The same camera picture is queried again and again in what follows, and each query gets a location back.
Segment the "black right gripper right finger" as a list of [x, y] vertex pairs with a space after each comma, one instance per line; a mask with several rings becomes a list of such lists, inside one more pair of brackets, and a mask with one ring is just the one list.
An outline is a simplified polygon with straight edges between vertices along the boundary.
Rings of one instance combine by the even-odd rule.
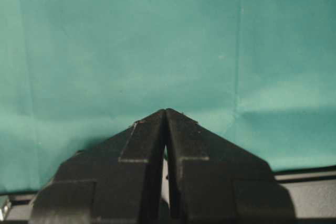
[[268, 163], [166, 110], [170, 213], [180, 223], [296, 223]]

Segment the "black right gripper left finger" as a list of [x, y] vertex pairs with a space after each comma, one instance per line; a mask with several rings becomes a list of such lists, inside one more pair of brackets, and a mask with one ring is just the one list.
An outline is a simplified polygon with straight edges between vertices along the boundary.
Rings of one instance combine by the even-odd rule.
[[63, 162], [35, 201], [30, 223], [155, 223], [165, 111]]

